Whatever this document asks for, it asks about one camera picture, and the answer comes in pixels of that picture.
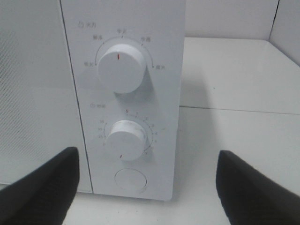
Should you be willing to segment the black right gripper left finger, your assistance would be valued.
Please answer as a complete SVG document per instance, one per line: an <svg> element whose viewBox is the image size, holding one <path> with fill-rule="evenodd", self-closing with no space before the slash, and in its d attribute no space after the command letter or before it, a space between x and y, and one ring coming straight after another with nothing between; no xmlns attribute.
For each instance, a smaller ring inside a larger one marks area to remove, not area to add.
<svg viewBox="0 0 300 225"><path fill-rule="evenodd" d="M0 191L2 225L61 225L79 183L79 153L68 147Z"/></svg>

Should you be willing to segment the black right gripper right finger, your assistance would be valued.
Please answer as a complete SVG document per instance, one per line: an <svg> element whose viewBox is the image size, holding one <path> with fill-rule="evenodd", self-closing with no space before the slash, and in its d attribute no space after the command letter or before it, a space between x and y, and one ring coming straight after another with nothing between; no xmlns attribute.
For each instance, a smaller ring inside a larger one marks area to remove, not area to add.
<svg viewBox="0 0 300 225"><path fill-rule="evenodd" d="M228 150L218 155L218 197L232 225L298 225L300 197Z"/></svg>

